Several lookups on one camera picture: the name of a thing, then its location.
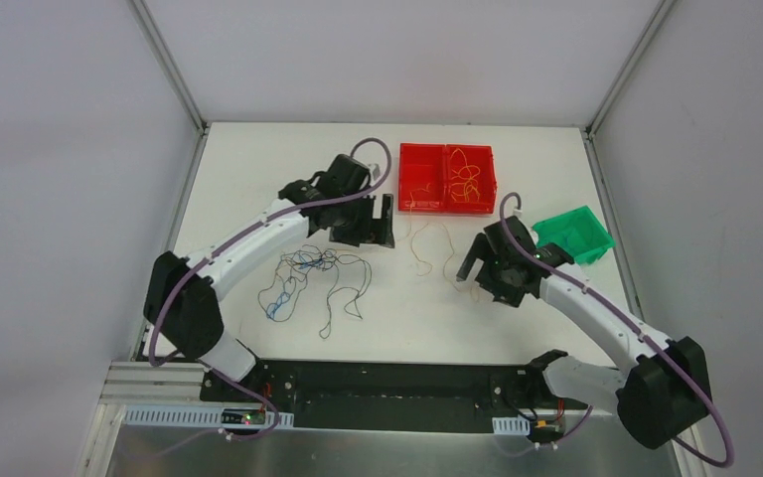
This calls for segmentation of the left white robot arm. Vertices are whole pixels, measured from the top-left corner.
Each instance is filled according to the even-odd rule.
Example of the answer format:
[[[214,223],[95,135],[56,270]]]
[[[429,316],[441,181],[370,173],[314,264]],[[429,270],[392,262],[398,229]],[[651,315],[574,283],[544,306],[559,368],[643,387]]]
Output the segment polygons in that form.
[[[325,171],[283,187],[277,198],[247,225],[218,244],[188,256],[172,251],[153,263],[144,318],[185,358],[226,377],[225,387],[239,401],[262,392],[256,355],[227,330],[221,301],[251,271],[289,245],[318,231],[331,242],[393,248],[394,198],[381,195],[381,214],[371,170],[339,154]]]

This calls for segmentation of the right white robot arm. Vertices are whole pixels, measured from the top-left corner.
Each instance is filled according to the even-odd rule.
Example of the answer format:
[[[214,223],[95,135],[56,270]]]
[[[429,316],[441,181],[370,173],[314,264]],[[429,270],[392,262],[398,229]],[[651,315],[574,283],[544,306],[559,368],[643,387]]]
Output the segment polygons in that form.
[[[516,217],[477,233],[456,277],[474,279],[494,301],[518,307],[527,296],[559,311],[610,358],[604,367],[554,350],[533,363],[526,398],[539,407],[560,398],[618,416],[627,432],[656,449],[702,419],[717,415],[705,353],[642,322],[592,287],[561,246],[537,246]]]

